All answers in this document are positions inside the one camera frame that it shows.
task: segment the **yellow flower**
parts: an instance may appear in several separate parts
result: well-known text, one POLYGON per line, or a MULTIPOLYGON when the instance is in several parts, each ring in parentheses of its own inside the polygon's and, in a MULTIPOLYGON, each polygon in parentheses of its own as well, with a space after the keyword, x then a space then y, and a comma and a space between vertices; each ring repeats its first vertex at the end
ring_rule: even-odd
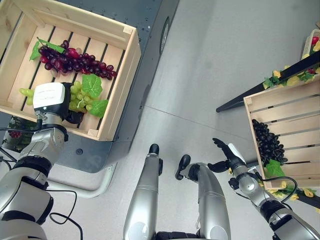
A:
POLYGON ((291 197, 290 197, 290 199, 292 200, 292 201, 294 201, 294 200, 297 200, 299 198, 299 196, 295 193, 295 194, 293 194, 291 197))
POLYGON ((299 77, 298 76, 292 76, 286 81, 287 86, 293 86, 299 83, 299 77))
POLYGON ((268 192, 271 194, 274 194, 274 193, 278 192, 278 189, 268 189, 268 192))
POLYGON ((282 181, 280 188, 285 189, 287 187, 287 182, 286 181, 282 181))
POLYGON ((273 75, 274 77, 278 77, 278 78, 281 77, 281 73, 280 73, 279 71, 277 71, 277 70, 274 70, 274 71, 272 72, 272 75, 273 75))
POLYGON ((317 41, 316 44, 313 47, 313 51, 317 52, 320 50, 320 41, 317 41))
POLYGON ((306 195, 309 198, 312 198, 314 196, 314 193, 312 191, 310 191, 308 188, 304 188, 304 195, 306 195))
POLYGON ((310 54, 309 54, 309 53, 306 53, 305 55, 302 56, 302 59, 305 59, 305 58, 307 58, 307 57, 309 57, 309 56, 310 56, 310 54))

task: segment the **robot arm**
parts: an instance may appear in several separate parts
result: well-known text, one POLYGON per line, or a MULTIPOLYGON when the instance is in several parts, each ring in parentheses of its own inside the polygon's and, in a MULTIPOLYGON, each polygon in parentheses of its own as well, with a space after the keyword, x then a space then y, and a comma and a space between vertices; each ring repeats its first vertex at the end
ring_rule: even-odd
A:
POLYGON ((227 160, 209 163, 209 169, 216 173, 232 169, 235 178, 229 181, 230 185, 233 189, 239 188, 251 200, 273 230, 273 240, 320 240, 314 228, 259 185, 258 177, 248 171, 245 162, 232 146, 229 147, 217 138, 213 140, 223 150, 227 160))
POLYGON ((69 101, 68 83, 46 83, 35 89, 33 106, 42 127, 0 181, 1 240, 46 239, 41 224, 54 200, 45 190, 50 169, 68 140, 62 121, 68 115, 69 101))

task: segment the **gray floor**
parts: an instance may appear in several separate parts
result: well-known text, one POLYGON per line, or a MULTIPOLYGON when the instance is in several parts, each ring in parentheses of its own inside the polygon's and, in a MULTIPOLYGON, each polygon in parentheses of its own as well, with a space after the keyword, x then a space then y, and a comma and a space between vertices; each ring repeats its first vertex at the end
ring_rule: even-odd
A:
MULTIPOLYGON (((152 143, 160 146, 158 231, 196 231, 198 186, 176 181, 180 157, 214 163, 224 159, 212 137, 234 143, 246 159, 256 154, 243 107, 216 113, 230 98, 260 83, 272 70, 301 57, 307 35, 319 20, 318 0, 181 0, 131 150, 121 159, 104 194, 79 199, 72 218, 86 240, 119 240, 130 199, 152 143)), ((94 189, 103 172, 89 174, 55 165, 52 179, 94 189)), ((246 199, 229 187, 228 173, 217 174, 226 196, 233 240, 270 240, 272 231, 246 199)), ((67 214, 73 199, 52 194, 53 210, 67 214)), ((320 231, 314 207, 290 201, 294 211, 320 231)), ((50 240, 78 239, 71 223, 49 219, 50 240)))

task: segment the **white pipe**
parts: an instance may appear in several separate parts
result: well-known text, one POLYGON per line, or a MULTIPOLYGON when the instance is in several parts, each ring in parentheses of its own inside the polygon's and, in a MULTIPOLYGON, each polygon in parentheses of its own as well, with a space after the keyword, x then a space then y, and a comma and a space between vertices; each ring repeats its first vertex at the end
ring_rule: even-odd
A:
POLYGON ((70 186, 70 185, 63 184, 53 180, 47 181, 49 184, 48 190, 71 190, 71 191, 75 191, 78 197, 85 198, 85 199, 91 199, 91 198, 97 197, 100 194, 103 194, 109 187, 112 177, 115 173, 116 166, 117 166, 117 163, 106 167, 101 184, 95 190, 87 190, 87 189, 83 189, 75 186, 70 186))

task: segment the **artificial grape leaf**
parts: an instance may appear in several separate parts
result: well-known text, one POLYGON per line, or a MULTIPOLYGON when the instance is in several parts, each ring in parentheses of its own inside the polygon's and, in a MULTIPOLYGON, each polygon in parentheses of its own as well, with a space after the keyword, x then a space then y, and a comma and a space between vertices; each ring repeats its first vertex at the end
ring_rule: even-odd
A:
POLYGON ((95 74, 82 75, 82 90, 92 98, 99 97, 102 92, 100 77, 95 74))
POLYGON ((282 171, 279 161, 270 159, 269 163, 266 165, 266 169, 273 177, 285 176, 285 173, 282 171))
POLYGON ((265 77, 264 80, 265 80, 263 82, 264 89, 268 89, 268 88, 271 88, 274 86, 274 84, 272 83, 272 81, 268 77, 265 77))
POLYGON ((33 46, 32 54, 31 54, 31 56, 30 56, 29 60, 34 60, 35 58, 37 58, 37 57, 40 57, 40 56, 41 56, 41 54, 38 52, 39 44, 40 44, 40 42, 39 42, 39 41, 37 41, 37 42, 35 43, 35 45, 33 46))
POLYGON ((105 115, 105 111, 107 109, 109 100, 95 100, 92 102, 92 108, 89 113, 98 117, 103 118, 105 115))
POLYGON ((52 43, 50 43, 50 42, 48 42, 48 41, 45 41, 45 40, 42 40, 42 39, 40 39, 40 38, 38 38, 38 40, 39 40, 39 42, 42 43, 42 44, 47 44, 47 46, 48 46, 49 48, 56 50, 58 53, 61 53, 61 54, 62 54, 62 53, 65 51, 65 49, 64 49, 63 47, 61 47, 61 46, 52 44, 52 43))

